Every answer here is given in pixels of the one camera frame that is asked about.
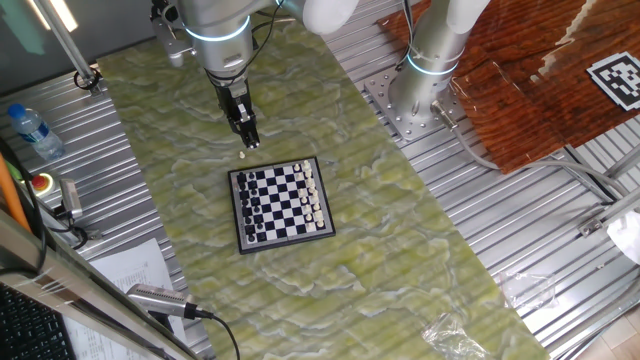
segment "keyboard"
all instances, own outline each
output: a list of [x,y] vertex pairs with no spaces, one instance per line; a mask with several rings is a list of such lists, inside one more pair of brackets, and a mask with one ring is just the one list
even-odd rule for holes
[[0,284],[0,357],[75,360],[62,315]]

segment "bottle cap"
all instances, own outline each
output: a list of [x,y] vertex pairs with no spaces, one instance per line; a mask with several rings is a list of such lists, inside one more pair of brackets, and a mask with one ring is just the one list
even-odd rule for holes
[[13,104],[13,105],[9,106],[9,110],[7,111],[9,116],[11,116],[14,119],[20,119],[21,117],[24,116],[24,114],[26,114],[26,112],[27,111],[24,108],[24,106],[22,106],[20,104]]

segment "water bottle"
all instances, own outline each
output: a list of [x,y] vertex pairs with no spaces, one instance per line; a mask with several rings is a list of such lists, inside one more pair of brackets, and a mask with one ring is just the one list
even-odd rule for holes
[[13,129],[30,143],[43,159],[55,160],[64,155],[62,141],[49,130],[49,126],[37,111],[13,104],[9,107],[8,113],[12,118]]

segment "green marble mat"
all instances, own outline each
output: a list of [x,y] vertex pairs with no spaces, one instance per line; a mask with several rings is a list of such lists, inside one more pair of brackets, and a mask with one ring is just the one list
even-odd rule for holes
[[[548,358],[322,39],[276,27],[249,72],[257,151],[195,59],[150,41],[99,61],[189,288],[242,358],[445,359],[421,336],[443,313],[496,359]],[[240,255],[227,171],[314,155],[337,236]]]

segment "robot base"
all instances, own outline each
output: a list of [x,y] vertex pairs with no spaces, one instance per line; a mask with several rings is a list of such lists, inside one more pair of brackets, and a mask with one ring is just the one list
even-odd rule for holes
[[[364,83],[365,90],[371,94],[376,108],[389,119],[389,124],[407,143],[441,128],[444,123],[439,115],[434,114],[429,118],[422,119],[404,119],[396,115],[394,105],[389,100],[389,85],[396,74],[393,69],[387,69],[367,78]],[[447,109],[452,119],[459,121],[466,117],[464,109],[458,103],[458,98],[450,86],[438,100]]]

